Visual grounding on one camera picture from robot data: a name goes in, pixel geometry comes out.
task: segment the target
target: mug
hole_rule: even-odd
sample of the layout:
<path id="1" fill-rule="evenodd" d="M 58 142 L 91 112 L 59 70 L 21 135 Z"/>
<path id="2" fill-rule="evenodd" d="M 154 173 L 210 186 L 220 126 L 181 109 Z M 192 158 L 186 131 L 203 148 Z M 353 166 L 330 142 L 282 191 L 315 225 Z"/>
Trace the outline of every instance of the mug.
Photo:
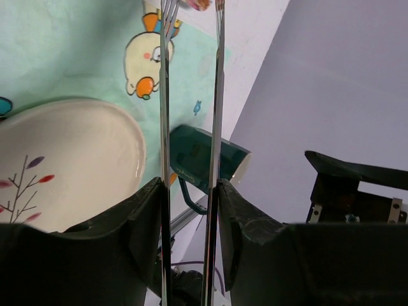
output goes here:
<path id="1" fill-rule="evenodd" d="M 191 200 L 186 182 L 208 194 L 211 143 L 210 133 L 192 126 L 182 125 L 170 133 L 170 167 L 179 177 L 184 201 L 201 215 L 207 210 Z M 248 150 L 222 139 L 219 178 L 229 180 L 233 186 L 239 184 L 251 155 Z"/>

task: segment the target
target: duck illustration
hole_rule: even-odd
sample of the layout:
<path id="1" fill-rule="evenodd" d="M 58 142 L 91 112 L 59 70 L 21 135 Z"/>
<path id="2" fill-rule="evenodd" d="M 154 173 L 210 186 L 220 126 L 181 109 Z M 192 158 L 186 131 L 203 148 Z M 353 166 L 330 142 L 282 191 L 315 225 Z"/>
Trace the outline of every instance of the duck illustration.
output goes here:
<path id="1" fill-rule="evenodd" d="M 159 89 L 161 10 L 145 3 L 145 15 L 142 19 L 146 31 L 133 37 L 127 44 L 124 70 L 126 92 L 149 100 L 150 95 Z M 176 20 L 171 38 L 179 33 L 180 25 L 181 21 Z M 171 60 L 174 54 L 172 40 L 168 51 Z"/>

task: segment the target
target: ceramic plate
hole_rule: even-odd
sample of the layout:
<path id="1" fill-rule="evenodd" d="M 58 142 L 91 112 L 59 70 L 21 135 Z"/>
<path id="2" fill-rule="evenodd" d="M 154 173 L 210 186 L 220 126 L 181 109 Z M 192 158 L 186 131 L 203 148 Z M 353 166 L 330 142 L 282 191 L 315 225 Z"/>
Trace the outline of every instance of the ceramic plate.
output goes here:
<path id="1" fill-rule="evenodd" d="M 64 231 L 136 192 L 146 144 L 121 108 L 49 103 L 0 123 L 0 222 Z"/>

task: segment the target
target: metal bracket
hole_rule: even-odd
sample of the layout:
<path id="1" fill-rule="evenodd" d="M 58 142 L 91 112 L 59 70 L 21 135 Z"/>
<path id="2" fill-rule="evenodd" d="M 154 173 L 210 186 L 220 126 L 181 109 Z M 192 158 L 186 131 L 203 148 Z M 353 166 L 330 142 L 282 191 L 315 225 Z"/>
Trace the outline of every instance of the metal bracket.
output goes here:
<path id="1" fill-rule="evenodd" d="M 320 204 L 313 205 L 313 212 L 310 217 L 309 223 L 318 223 L 321 216 L 322 206 Z"/>
<path id="2" fill-rule="evenodd" d="M 388 223 L 390 224 L 398 223 L 401 213 L 401 207 L 402 200 L 393 198 L 393 201 L 391 202 L 390 215 L 388 216 Z"/>

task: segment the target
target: white wall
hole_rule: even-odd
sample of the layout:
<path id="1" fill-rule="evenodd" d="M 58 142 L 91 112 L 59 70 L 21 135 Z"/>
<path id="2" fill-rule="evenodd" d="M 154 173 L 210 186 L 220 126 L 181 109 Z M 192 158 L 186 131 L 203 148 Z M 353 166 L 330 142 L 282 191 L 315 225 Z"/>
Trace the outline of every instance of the white wall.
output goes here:
<path id="1" fill-rule="evenodd" d="M 408 170 L 407 12 L 406 0 L 291 0 L 231 138 L 253 151 L 247 200 L 303 222 L 316 178 L 305 150 Z M 204 228 L 185 259 L 203 259 Z"/>

